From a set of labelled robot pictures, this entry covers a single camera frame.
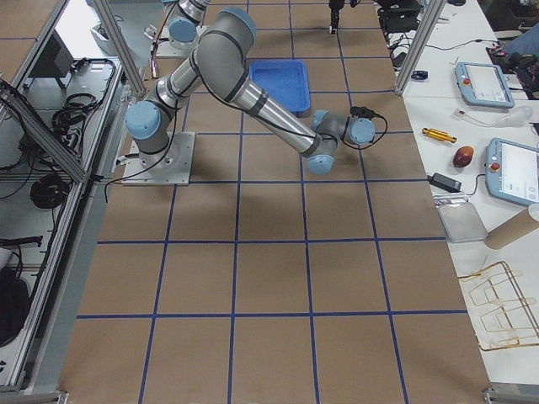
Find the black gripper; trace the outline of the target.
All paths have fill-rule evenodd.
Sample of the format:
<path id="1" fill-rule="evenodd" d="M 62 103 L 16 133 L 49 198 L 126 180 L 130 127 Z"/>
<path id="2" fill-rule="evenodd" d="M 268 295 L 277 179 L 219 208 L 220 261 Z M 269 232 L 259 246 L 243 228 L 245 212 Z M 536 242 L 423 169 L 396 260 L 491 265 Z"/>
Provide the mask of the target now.
<path id="1" fill-rule="evenodd" d="M 328 6 L 331 9 L 329 32 L 335 34 L 339 28 L 340 10 L 344 7 L 344 0 L 329 0 Z"/>

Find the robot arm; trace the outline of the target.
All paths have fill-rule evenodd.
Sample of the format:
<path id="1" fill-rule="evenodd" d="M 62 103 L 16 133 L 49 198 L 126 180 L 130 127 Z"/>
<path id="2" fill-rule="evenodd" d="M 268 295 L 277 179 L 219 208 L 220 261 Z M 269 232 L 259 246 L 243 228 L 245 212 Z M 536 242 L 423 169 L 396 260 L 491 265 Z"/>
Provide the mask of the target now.
<path id="1" fill-rule="evenodd" d="M 198 28 L 211 1 L 161 1 L 166 16 L 169 42 L 185 45 L 198 37 Z M 335 35 L 339 28 L 340 10 L 345 1 L 328 1 L 330 9 L 329 33 Z"/>
<path id="2" fill-rule="evenodd" d="M 227 7 L 208 26 L 188 58 L 161 77 L 147 96 L 128 108 L 125 126 L 136 143 L 144 169 L 166 168 L 177 153 L 168 126 L 200 86 L 222 104 L 257 120 L 307 160 L 311 173 L 325 175 L 338 145 L 364 150 L 377 143 L 374 112 L 344 116 L 316 111 L 306 126 L 253 82 L 244 66 L 256 39 L 256 26 L 241 8 Z"/>

